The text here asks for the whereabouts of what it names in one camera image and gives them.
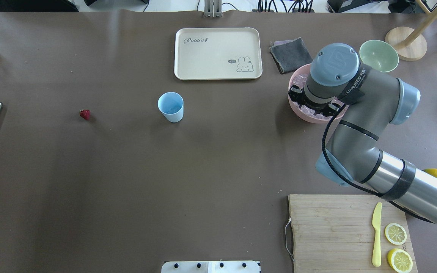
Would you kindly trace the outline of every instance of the blue cup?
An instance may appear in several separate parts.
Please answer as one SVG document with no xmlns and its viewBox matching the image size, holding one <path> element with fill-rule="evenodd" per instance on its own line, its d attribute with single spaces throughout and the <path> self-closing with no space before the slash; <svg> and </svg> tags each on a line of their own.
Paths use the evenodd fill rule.
<svg viewBox="0 0 437 273">
<path fill-rule="evenodd" d="M 158 109 L 170 122 L 179 122 L 183 118 L 183 98 L 175 92 L 168 92 L 158 99 Z"/>
</svg>

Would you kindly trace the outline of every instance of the wooden stand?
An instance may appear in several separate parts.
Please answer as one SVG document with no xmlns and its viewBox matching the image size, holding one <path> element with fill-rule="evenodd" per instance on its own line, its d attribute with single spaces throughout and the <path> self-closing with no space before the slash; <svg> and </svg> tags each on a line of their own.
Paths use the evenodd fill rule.
<svg viewBox="0 0 437 273">
<path fill-rule="evenodd" d="M 428 14 L 426 20 L 416 29 L 397 27 L 390 30 L 385 36 L 385 41 L 393 46 L 399 54 L 399 59 L 404 61 L 417 61 L 427 51 L 426 39 L 421 35 L 423 31 L 437 19 L 437 7 Z"/>
</svg>

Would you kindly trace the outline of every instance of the red strawberry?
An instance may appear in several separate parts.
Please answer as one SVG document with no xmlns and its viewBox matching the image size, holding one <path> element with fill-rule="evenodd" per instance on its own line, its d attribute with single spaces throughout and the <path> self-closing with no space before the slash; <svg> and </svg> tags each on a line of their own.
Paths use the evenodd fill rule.
<svg viewBox="0 0 437 273">
<path fill-rule="evenodd" d="M 89 109 L 82 109 L 82 110 L 80 110 L 80 116 L 82 118 L 84 118 L 86 121 L 88 121 L 89 118 L 90 118 L 90 110 Z"/>
</svg>

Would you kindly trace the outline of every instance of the gray cloth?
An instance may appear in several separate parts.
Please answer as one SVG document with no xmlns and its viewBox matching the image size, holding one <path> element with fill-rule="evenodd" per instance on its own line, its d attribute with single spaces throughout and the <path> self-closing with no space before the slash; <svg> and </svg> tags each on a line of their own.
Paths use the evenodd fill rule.
<svg viewBox="0 0 437 273">
<path fill-rule="evenodd" d="M 281 73 L 295 71 L 313 61 L 302 38 L 274 42 L 269 49 Z"/>
</svg>

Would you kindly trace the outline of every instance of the bunny illustration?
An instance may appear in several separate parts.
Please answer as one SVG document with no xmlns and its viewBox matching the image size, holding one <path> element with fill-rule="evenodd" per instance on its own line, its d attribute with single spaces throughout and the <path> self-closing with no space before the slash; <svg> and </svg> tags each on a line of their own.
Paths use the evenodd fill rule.
<svg viewBox="0 0 437 273">
<path fill-rule="evenodd" d="M 238 61 L 239 63 L 237 64 L 237 72 L 254 71 L 249 57 L 239 57 Z"/>
</svg>

